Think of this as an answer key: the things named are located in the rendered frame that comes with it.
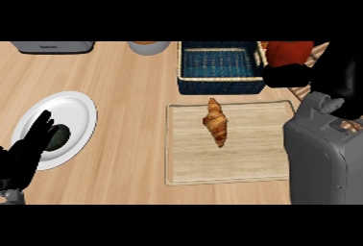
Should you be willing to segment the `pale wooden tray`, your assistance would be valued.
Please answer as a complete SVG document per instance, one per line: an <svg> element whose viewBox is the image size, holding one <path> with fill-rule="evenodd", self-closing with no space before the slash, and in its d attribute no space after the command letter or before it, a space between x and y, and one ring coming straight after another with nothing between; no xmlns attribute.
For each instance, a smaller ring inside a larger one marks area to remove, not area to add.
<svg viewBox="0 0 363 246"><path fill-rule="evenodd" d="M202 125L206 105L169 105L165 112L165 183L209 185L289 177L282 126L288 100L224 103L227 140L218 146Z"/></svg>

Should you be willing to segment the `brown croissant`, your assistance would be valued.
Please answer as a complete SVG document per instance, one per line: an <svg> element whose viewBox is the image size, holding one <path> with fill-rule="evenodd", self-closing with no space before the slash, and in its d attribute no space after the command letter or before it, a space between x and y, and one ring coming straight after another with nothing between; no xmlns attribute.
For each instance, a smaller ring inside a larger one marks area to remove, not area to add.
<svg viewBox="0 0 363 246"><path fill-rule="evenodd" d="M224 146L227 140L227 117L221 106L214 98L208 99L206 116L202 119L202 125L211 133L218 147Z"/></svg>

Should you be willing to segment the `grey round pot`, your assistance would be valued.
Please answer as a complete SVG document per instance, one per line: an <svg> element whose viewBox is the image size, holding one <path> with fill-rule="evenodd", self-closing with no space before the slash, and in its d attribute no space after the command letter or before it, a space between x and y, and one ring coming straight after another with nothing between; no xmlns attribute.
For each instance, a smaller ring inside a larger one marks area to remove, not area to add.
<svg viewBox="0 0 363 246"><path fill-rule="evenodd" d="M131 51L143 56L153 56L158 55L165 48L168 47L169 42L168 41L156 41L153 43L136 43L134 41L130 41L128 47Z"/></svg>

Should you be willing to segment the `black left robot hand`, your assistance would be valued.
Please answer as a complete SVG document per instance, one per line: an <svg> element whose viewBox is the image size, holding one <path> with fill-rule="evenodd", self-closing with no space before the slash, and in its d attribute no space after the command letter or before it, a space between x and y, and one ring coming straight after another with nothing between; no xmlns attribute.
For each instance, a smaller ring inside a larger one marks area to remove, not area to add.
<svg viewBox="0 0 363 246"><path fill-rule="evenodd" d="M43 111L25 137L16 141L9 150L0 146L0 191L23 190L28 187L41 154L57 130L53 123L51 113Z"/></svg>

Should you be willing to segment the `dark green avocado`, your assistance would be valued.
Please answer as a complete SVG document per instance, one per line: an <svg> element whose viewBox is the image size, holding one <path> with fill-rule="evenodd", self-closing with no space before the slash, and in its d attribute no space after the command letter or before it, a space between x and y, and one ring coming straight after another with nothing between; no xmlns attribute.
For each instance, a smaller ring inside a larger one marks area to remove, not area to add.
<svg viewBox="0 0 363 246"><path fill-rule="evenodd" d="M63 124L53 125L53 128L56 129L56 132L46 148L48 152L57 150L65 145L71 137L69 128Z"/></svg>

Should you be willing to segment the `red bell pepper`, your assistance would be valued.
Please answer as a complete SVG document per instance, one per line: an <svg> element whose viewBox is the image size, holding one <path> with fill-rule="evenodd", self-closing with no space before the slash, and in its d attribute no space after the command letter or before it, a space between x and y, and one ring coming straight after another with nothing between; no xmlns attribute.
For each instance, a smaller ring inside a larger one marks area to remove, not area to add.
<svg viewBox="0 0 363 246"><path fill-rule="evenodd" d="M270 41L267 45L267 62L271 67L304 64L313 48L311 41Z"/></svg>

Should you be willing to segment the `white oval plate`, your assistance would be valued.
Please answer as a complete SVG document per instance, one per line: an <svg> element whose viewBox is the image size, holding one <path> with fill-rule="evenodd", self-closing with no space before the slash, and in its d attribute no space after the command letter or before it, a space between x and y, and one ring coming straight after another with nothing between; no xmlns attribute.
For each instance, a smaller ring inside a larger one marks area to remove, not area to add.
<svg viewBox="0 0 363 246"><path fill-rule="evenodd" d="M46 97L22 116L12 136L12 143L23 138L29 127L43 111L51 112L56 125L69 130L65 144L53 151L44 151L37 169L56 168L66 163L85 147L96 127L96 104L87 94L78 91L62 91Z"/></svg>

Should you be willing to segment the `blue wicker basket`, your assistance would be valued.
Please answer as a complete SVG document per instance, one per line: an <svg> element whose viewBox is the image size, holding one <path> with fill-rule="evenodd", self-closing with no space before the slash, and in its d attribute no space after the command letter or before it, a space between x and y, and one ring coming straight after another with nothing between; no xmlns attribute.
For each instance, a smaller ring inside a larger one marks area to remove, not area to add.
<svg viewBox="0 0 363 246"><path fill-rule="evenodd" d="M267 65L259 41L180 41L177 85L183 95L258 94Z"/></svg>

